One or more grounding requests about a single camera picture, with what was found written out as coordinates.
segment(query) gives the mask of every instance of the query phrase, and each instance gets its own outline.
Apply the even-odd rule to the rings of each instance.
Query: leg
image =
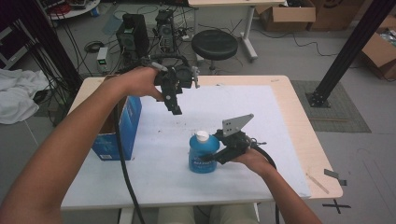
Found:
[[[210,224],[258,224],[254,203],[215,205],[210,213]]]
[[[215,75],[216,74],[216,67],[215,67],[215,61],[210,61],[210,67],[209,67],[209,70],[210,70],[210,75]]]
[[[158,224],[195,224],[192,206],[161,207]]]
[[[245,28],[245,32],[241,33],[242,36],[242,43],[244,43],[245,48],[247,48],[248,56],[251,62],[253,60],[258,59],[259,57],[257,56],[256,51],[254,50],[253,46],[250,43],[250,40],[248,39],[248,35],[250,33],[250,26],[251,22],[253,20],[253,14],[254,14],[254,7],[249,7],[248,12],[247,12],[247,25]]]
[[[194,8],[194,34],[198,34],[198,7]],[[195,54],[196,58],[197,58],[197,65],[201,65],[204,62],[204,58],[199,56],[198,54]]]
[[[133,218],[134,218],[133,208],[121,208],[119,224],[132,223]]]

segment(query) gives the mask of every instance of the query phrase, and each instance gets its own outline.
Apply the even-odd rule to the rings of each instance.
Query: cardboard box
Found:
[[[383,39],[379,34],[387,28],[396,31],[396,17],[387,16],[361,50],[367,56],[369,68],[379,77],[396,78],[396,47]]]
[[[311,1],[317,9],[317,20],[308,24],[309,31],[345,30],[364,3],[364,0]]]
[[[119,103],[119,125],[122,150],[125,160],[132,157],[134,138],[139,124],[142,104],[139,97],[128,96]],[[105,121],[92,145],[93,151],[102,161],[119,161],[120,154],[114,126],[113,113]]]
[[[309,22],[315,21],[315,6],[302,0],[305,7],[256,7],[264,31],[304,31]]]

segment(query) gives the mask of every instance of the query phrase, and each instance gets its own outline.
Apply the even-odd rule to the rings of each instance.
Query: stool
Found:
[[[221,30],[205,30],[196,34],[191,41],[192,49],[208,59],[210,72],[214,75],[215,62],[233,57],[238,51],[238,42],[232,35]]]

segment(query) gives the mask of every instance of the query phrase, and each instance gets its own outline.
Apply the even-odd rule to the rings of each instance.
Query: person's arm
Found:
[[[286,223],[321,223],[315,213],[261,153],[250,148],[233,161],[244,163],[247,168],[262,177]]]
[[[118,101],[150,95],[157,71],[137,68],[105,81],[67,116],[29,160],[0,207],[0,223],[61,223],[61,204],[92,143]]]

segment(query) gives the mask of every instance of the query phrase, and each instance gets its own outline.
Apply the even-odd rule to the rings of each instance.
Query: bottle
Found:
[[[216,161],[202,161],[201,156],[215,154],[220,147],[219,140],[205,131],[198,131],[190,138],[190,170],[198,174],[206,174],[215,171]]]

